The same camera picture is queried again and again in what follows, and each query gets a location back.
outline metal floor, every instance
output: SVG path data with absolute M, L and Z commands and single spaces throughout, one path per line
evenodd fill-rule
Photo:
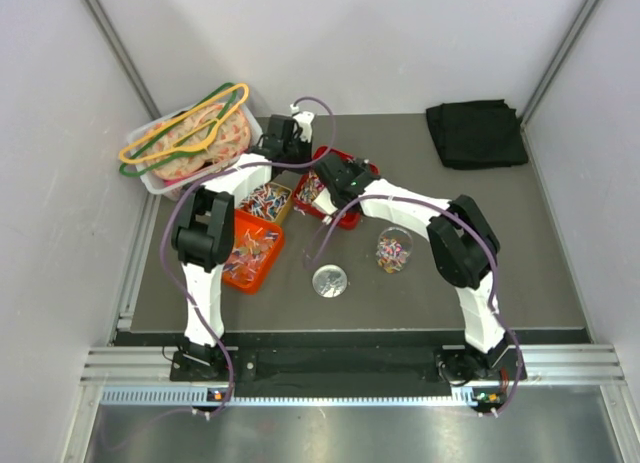
M 472 196 L 492 225 L 498 255 L 500 309 L 516 328 L 584 328 L 585 320 L 534 169 L 531 165 L 481 171 L 443 168 L 424 115 L 339 116 L 336 147 L 369 158 L 394 184 L 438 197 Z M 314 144 L 327 143 L 329 121 L 314 122 Z M 277 180 L 293 188 L 299 176 Z M 186 302 L 165 277 L 157 248 L 173 203 L 162 199 L 154 227 L 131 330 L 182 332 Z M 301 266 L 302 250 L 320 221 L 292 211 L 283 228 L 286 244 L 262 288 L 249 296 L 223 285 L 227 331 L 314 329 L 458 329 L 462 312 L 453 289 L 434 267 L 426 241 L 415 238 L 412 261 L 388 275 L 375 263 L 384 221 L 366 219 L 353 231 L 338 230 L 323 263 L 340 265 L 349 287 L 325 299 Z M 170 263 L 181 275 L 169 250 Z
M 229 408 L 207 423 L 101 407 L 87 463 L 622 462 L 600 390 L 523 388 L 499 419 L 467 408 Z M 110 446 L 130 438 L 120 451 Z

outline colorful candy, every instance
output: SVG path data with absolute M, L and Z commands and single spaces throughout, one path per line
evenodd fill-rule
M 313 203 L 320 192 L 324 190 L 324 185 L 316 175 L 315 171 L 310 170 L 307 180 L 304 182 L 298 194 L 296 195 L 296 199 L 302 203 L 310 205 Z
M 378 266 L 387 273 L 396 273 L 404 268 L 411 253 L 400 241 L 387 236 L 380 236 L 376 258 Z
M 240 285 L 251 283 L 275 245 L 278 234 L 259 228 L 236 235 L 233 251 L 224 264 L 224 274 Z
M 290 195 L 289 188 L 267 183 L 242 200 L 239 208 L 263 220 L 275 221 Z

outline black fabric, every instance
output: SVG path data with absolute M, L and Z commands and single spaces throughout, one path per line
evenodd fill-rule
M 475 170 L 529 161 L 516 110 L 504 100 L 434 106 L 427 109 L 427 124 L 446 167 Z

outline round clear container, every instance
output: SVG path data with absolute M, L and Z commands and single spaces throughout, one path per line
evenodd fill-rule
M 406 266 L 412 249 L 411 234 L 398 226 L 390 226 L 378 237 L 376 247 L 378 266 L 387 273 L 397 273 Z

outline purple cable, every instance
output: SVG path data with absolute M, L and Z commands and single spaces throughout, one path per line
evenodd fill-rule
M 464 221 L 462 221 L 459 217 L 457 217 L 456 215 L 454 215 L 453 213 L 451 213 L 451 212 L 449 212 L 447 210 L 443 210 L 442 208 L 438 208 L 437 206 L 435 206 L 435 205 L 433 205 L 431 203 L 428 203 L 428 202 L 422 201 L 422 200 L 418 200 L 416 198 L 405 198 L 405 197 L 400 197 L 400 196 L 389 196 L 389 195 L 362 195 L 362 196 L 356 198 L 355 200 L 350 201 L 333 218 L 333 221 L 331 222 L 331 226 L 329 227 L 329 231 L 325 235 L 324 240 L 322 241 L 322 244 L 320 245 L 320 248 L 316 252 L 316 256 L 313 257 L 313 258 L 310 258 L 309 255 L 305 253 L 305 255 L 304 255 L 305 260 L 306 260 L 304 262 L 305 266 L 313 267 L 313 266 L 317 265 L 318 260 L 320 259 L 320 256 L 324 252 L 324 249 L 327 246 L 327 243 L 329 242 L 329 238 L 331 238 L 331 234 L 333 233 L 333 231 L 336 229 L 336 227 L 338 225 L 338 222 L 347 213 L 347 211 L 349 211 L 352 207 L 354 207 L 358 203 L 360 203 L 362 201 L 365 201 L 365 200 L 390 200 L 390 199 L 393 200 L 393 201 L 400 201 L 402 203 L 411 203 L 411 204 L 426 206 L 430 210 L 436 211 L 439 214 L 445 216 L 449 220 L 453 221 L 455 224 L 459 225 L 467 233 L 469 233 L 469 235 L 471 235 L 471 237 L 476 241 L 476 243 L 478 243 L 478 245 L 480 246 L 480 248 L 482 249 L 484 254 L 487 256 L 487 260 L 489 260 L 489 267 L 491 268 L 491 272 L 493 274 L 493 281 L 491 283 L 491 292 L 489 293 L 489 300 L 487 301 L 487 306 L 489 307 L 489 310 L 491 311 L 491 313 L 493 313 L 493 316 L 496 318 L 498 324 L 504 329 L 505 333 L 507 333 L 509 335 L 509 338 L 511 339 L 511 341 L 513 342 L 513 345 L 515 346 L 516 357 L 517 357 L 517 360 L 518 360 L 518 366 L 516 368 L 516 375 L 515 375 L 515 378 L 513 379 L 513 388 L 511 388 L 511 391 L 507 395 L 507 399 L 505 400 L 504 404 L 499 409 L 497 409 L 496 413 L 495 413 L 496 416 L 502 414 L 502 412 L 507 409 L 507 406 L 509 406 L 509 404 L 513 400 L 513 397 L 516 394 L 516 390 L 518 388 L 518 383 L 520 382 L 520 379 L 522 378 L 522 368 L 524 368 L 524 359 L 523 359 L 523 356 L 522 356 L 522 349 L 520 348 L 520 342 L 518 341 L 518 338 L 517 338 L 515 332 L 511 328 L 509 328 L 509 326 L 507 325 L 506 321 L 504 320 L 502 315 L 500 315 L 500 313 L 498 313 L 498 310 L 496 309 L 496 307 L 495 307 L 495 305 L 493 303 L 493 300 L 495 299 L 495 296 L 496 296 L 496 288 L 497 288 L 497 285 L 498 285 L 497 284 L 497 281 L 498 281 L 498 265 L 496 264 L 496 260 L 493 257 L 493 253 L 491 252 L 491 250 L 489 249 L 489 247 L 487 246 L 485 241 L 482 239 L 482 237 L 480 235 L 478 235 L 478 233 L 476 233 L 476 231 L 473 228 L 471 228 L 468 224 L 466 224 Z
M 211 417 L 217 416 L 225 408 L 225 406 L 227 405 L 227 403 L 229 403 L 229 400 L 231 399 L 231 394 L 233 393 L 234 376 L 235 376 L 234 369 L 233 369 L 233 362 L 231 361 L 231 355 L 229 355 L 229 351 L 227 350 L 227 347 L 224 345 L 224 343 L 222 343 L 222 341 L 220 340 L 218 335 L 216 335 L 215 331 L 213 331 L 213 328 L 211 328 L 211 326 L 207 323 L 207 321 L 205 320 L 204 316 L 202 315 L 202 312 L 200 311 L 200 308 L 198 307 L 198 304 L 195 301 L 195 299 L 193 298 L 193 296 L 189 293 L 187 288 L 182 284 L 182 282 L 178 279 L 178 277 L 176 277 L 176 275 L 174 275 L 173 272 L 171 271 L 171 269 L 169 268 L 169 265 L 167 263 L 167 258 L 166 258 L 167 245 L 168 245 L 168 242 L 169 242 L 169 236 L 171 235 L 171 230 L 173 229 L 173 225 L 174 225 L 174 223 L 176 221 L 176 218 L 178 216 L 178 213 L 182 209 L 182 206 L 184 205 L 185 201 L 187 200 L 189 195 L 191 193 L 193 193 L 197 188 L 199 188 L 200 185 L 202 185 L 203 183 L 205 183 L 205 182 L 207 182 L 209 180 L 213 180 L 214 178 L 219 178 L 221 176 L 229 175 L 229 174 L 231 174 L 231 173 L 233 173 L 235 171 L 238 171 L 238 170 L 244 169 L 244 168 L 253 168 L 253 167 L 258 167 L 258 166 L 273 166 L 274 168 L 286 168 L 286 169 L 291 169 L 291 170 L 300 169 L 300 168 L 308 168 L 308 167 L 312 166 L 316 161 L 324 158 L 327 154 L 329 154 L 329 152 L 333 148 L 333 145 L 335 144 L 335 141 L 336 141 L 336 133 L 337 133 L 336 117 L 333 114 L 333 111 L 331 111 L 331 108 L 329 108 L 329 106 L 325 102 L 323 102 L 322 100 L 320 100 L 319 98 L 316 98 L 314 96 L 302 96 L 302 97 L 298 98 L 293 104 L 295 106 L 298 106 L 298 104 L 303 102 L 303 101 L 313 101 L 314 103 L 317 103 L 318 105 L 322 106 L 325 109 L 325 111 L 328 113 L 329 118 L 331 119 L 331 127 L 332 127 L 332 129 L 331 129 L 331 139 L 329 140 L 329 144 L 327 145 L 327 149 L 324 151 L 324 153 L 322 153 L 322 155 L 320 155 L 318 158 L 315 158 L 315 159 L 313 159 L 313 160 L 311 160 L 311 161 L 309 161 L 307 163 L 296 163 L 296 164 L 294 164 L 294 163 L 255 162 L 255 163 L 247 163 L 245 165 L 238 166 L 237 168 L 227 168 L 226 170 L 221 171 L 219 173 L 213 173 L 213 174 L 210 174 L 210 175 L 203 176 L 202 178 L 194 181 L 193 184 L 191 186 L 189 186 L 185 190 L 185 192 L 182 194 L 182 196 L 180 197 L 180 199 L 176 203 L 175 208 L 171 212 L 171 216 L 169 216 L 169 220 L 167 221 L 167 225 L 166 225 L 166 227 L 164 229 L 164 232 L 162 234 L 162 240 L 160 241 L 160 262 L 162 264 L 162 269 L 167 274 L 167 276 L 171 279 L 171 281 L 178 287 L 178 289 L 184 294 L 184 296 L 187 299 L 187 301 L 189 301 L 189 303 L 193 306 L 193 309 L 195 311 L 196 316 L 198 317 L 198 320 L 200 321 L 200 323 L 202 323 L 202 326 L 204 326 L 204 328 L 207 330 L 207 333 L 209 333 L 211 335 L 213 340 L 216 342 L 216 344 L 218 345 L 218 347 L 222 351 L 222 354 L 224 355 L 224 359 L 225 359 L 225 361 L 227 363 L 227 366 L 229 367 L 229 385 L 228 385 L 227 391 L 226 391 L 226 393 L 224 395 L 224 398 L 220 402 L 220 405 L 211 413 Z M 107 449 L 109 451 L 121 450 L 127 444 L 129 444 L 139 433 L 141 433 L 143 431 L 146 431 L 147 429 L 149 429 L 149 427 L 151 427 L 157 421 L 163 419 L 165 416 L 173 415 L 173 414 L 176 414 L 176 413 L 183 413 L 183 412 L 191 412 L 191 410 L 185 409 L 185 408 L 174 408 L 174 409 L 171 409 L 171 410 L 169 410 L 169 411 L 167 411 L 165 413 L 162 413 L 162 414 L 152 418 L 151 420 L 149 420 L 147 423 L 145 423 L 139 429 L 135 430 L 131 434 L 131 436 L 129 438 L 127 438 L 124 442 L 121 442 L 121 443 L 119 443 L 118 445 L 115 445 L 115 446 L 107 445 L 106 439 L 105 439 L 105 435 L 104 435 L 104 431 L 101 430 L 100 438 L 101 438 L 102 444 L 105 447 L 107 447 Z

